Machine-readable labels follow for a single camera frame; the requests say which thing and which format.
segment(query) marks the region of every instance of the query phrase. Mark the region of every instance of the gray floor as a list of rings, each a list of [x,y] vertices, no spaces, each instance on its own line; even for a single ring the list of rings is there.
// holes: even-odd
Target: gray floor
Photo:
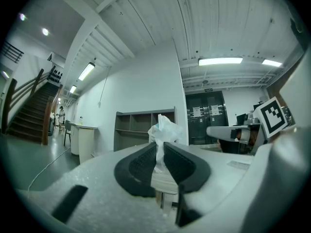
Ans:
[[[64,134],[63,131],[59,132],[58,129],[55,129],[54,134],[49,136],[48,146],[9,135],[0,136],[1,160],[14,188],[27,190],[35,176],[70,147],[68,135],[66,147],[64,147]],[[30,190],[45,190],[64,173],[69,172],[79,164],[79,157],[73,156],[70,150],[66,151],[39,175]]]

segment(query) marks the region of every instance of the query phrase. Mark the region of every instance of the white counter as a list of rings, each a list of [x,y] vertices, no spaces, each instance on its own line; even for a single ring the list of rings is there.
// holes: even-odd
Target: white counter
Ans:
[[[71,153],[78,155],[80,164],[92,158],[94,151],[94,130],[97,127],[71,124]]]

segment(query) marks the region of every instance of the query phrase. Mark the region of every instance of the office chair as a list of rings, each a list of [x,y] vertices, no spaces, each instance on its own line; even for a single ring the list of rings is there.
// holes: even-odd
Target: office chair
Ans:
[[[65,129],[66,129],[66,131],[65,131],[64,145],[66,143],[66,135],[67,134],[69,135],[69,141],[70,141],[70,144],[71,144],[71,138],[70,138],[70,135],[71,135],[71,132],[70,132],[71,125],[70,125],[70,121],[68,121],[68,120],[65,121]]]

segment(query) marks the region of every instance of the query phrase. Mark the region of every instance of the paper sign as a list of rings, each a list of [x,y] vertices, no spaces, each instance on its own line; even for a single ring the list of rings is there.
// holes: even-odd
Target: paper sign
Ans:
[[[276,97],[257,107],[253,115],[259,118],[267,138],[287,126],[287,120]]]
[[[194,107],[193,108],[193,117],[200,117],[200,116],[201,116],[200,107]]]
[[[212,107],[211,111],[212,116],[218,116],[219,115],[218,105],[212,105],[211,107]]]

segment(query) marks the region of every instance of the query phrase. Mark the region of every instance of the wall light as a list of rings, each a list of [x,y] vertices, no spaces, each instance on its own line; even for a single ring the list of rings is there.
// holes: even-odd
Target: wall light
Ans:
[[[24,21],[26,19],[26,16],[22,13],[19,14],[19,18]]]
[[[243,58],[213,58],[199,59],[199,66],[215,65],[215,64],[240,64]]]
[[[272,60],[264,60],[262,63],[264,65],[269,65],[269,66],[274,66],[274,67],[280,67],[280,65],[282,65],[282,63],[280,63],[280,62],[276,62],[276,61],[272,61]]]
[[[4,77],[6,77],[7,79],[10,78],[9,75],[5,71],[3,71],[2,73],[3,73]]]
[[[88,65],[86,66],[86,68],[84,68],[83,72],[80,74],[79,76],[79,80],[83,80],[87,74],[89,74],[91,72],[91,70],[93,70],[95,67],[95,64],[90,62],[88,63]]]
[[[46,35],[46,36],[49,35],[49,31],[48,31],[47,29],[42,29],[42,33],[43,33],[44,35]]]
[[[69,92],[70,92],[70,93],[74,93],[74,90],[75,90],[76,88],[77,88],[77,87],[76,87],[75,85],[73,85]]]

